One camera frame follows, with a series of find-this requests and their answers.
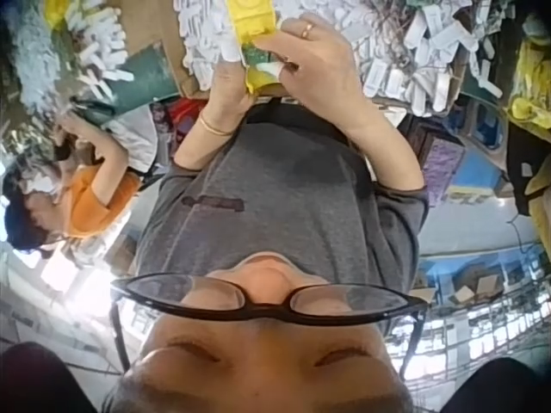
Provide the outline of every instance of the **window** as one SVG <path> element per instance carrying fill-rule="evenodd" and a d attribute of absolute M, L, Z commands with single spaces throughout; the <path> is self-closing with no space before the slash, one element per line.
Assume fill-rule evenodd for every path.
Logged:
<path fill-rule="evenodd" d="M 77 266 L 67 260 L 60 251 L 56 251 L 52 258 L 48 260 L 40 277 L 54 290 L 66 293 L 75 280 L 77 273 Z"/>
<path fill-rule="evenodd" d="M 70 307 L 92 317 L 105 317 L 111 307 L 110 286 L 114 276 L 95 269 L 78 291 Z"/>

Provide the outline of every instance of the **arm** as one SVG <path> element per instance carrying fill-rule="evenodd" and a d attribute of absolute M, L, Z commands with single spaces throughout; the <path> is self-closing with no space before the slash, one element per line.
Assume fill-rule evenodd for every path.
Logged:
<path fill-rule="evenodd" d="M 378 182 L 390 189 L 413 191 L 424 187 L 423 173 L 412 147 L 367 99 L 355 111 L 361 122 L 337 127 L 371 162 Z"/>
<path fill-rule="evenodd" d="M 354 141 L 382 185 L 406 191 L 424 186 L 412 148 L 364 96 L 350 43 L 331 24 L 305 13 L 285 21 L 282 31 L 256 39 L 255 45 L 293 62 L 282 68 L 283 86 Z"/>
<path fill-rule="evenodd" d="M 69 144 L 67 132 L 60 126 L 56 125 L 53 130 L 54 156 L 57 161 L 58 170 L 53 167 L 43 167 L 42 172 L 49 176 L 52 180 L 61 181 L 63 188 L 71 185 L 72 177 L 78 167 L 78 162 L 72 155 L 72 148 Z"/>
<path fill-rule="evenodd" d="M 241 63 L 218 63 L 210 100 L 178 148 L 175 164 L 186 170 L 202 170 L 230 140 L 253 102 L 245 88 Z"/>
<path fill-rule="evenodd" d="M 108 207 L 122 178 L 127 173 L 128 153 L 111 135 L 73 113 L 64 115 L 59 124 L 69 133 L 89 141 L 104 157 L 91 189 L 96 198 Z"/>

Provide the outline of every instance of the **wire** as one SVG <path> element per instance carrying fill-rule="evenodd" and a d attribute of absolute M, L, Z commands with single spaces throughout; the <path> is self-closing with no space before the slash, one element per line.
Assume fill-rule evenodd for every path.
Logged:
<path fill-rule="evenodd" d="M 525 245 L 525 243 L 523 243 L 523 240 L 520 236 L 520 231 L 518 230 L 518 227 L 515 224 L 515 221 L 519 216 L 520 214 L 517 213 L 517 215 L 515 215 L 515 217 L 511 221 L 507 221 L 506 223 L 511 225 L 515 230 L 515 233 L 517 234 L 518 249 L 520 250 L 521 253 L 523 253 L 524 255 L 527 255 L 530 252 L 530 250 L 532 250 L 536 245 L 538 245 L 538 243 L 531 243 L 531 245 L 528 247 L 527 250 L 523 250 L 523 245 Z"/>

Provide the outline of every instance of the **dark hair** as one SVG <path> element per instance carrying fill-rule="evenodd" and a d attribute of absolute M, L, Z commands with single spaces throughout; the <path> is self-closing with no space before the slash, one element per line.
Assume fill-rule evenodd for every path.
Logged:
<path fill-rule="evenodd" d="M 3 216 L 8 242 L 15 250 L 33 251 L 44 245 L 49 232 L 38 226 L 25 206 L 25 196 L 19 187 L 11 188 L 9 205 Z"/>

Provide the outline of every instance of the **yellow bag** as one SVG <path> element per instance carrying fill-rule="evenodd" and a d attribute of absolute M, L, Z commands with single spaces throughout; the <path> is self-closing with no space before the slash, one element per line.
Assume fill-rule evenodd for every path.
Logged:
<path fill-rule="evenodd" d="M 547 157 L 542 167 L 536 176 L 534 176 L 524 193 L 528 196 L 541 191 L 544 188 L 549 188 L 551 185 L 551 155 Z M 543 248 L 551 258 L 551 217 L 546 212 L 544 201 L 546 196 L 540 196 L 529 202 L 529 214 L 532 217 L 534 226 L 536 227 L 540 239 L 542 240 Z"/>
<path fill-rule="evenodd" d="M 65 19 L 65 12 L 69 7 L 69 0 L 46 0 L 46 21 L 55 29 Z"/>

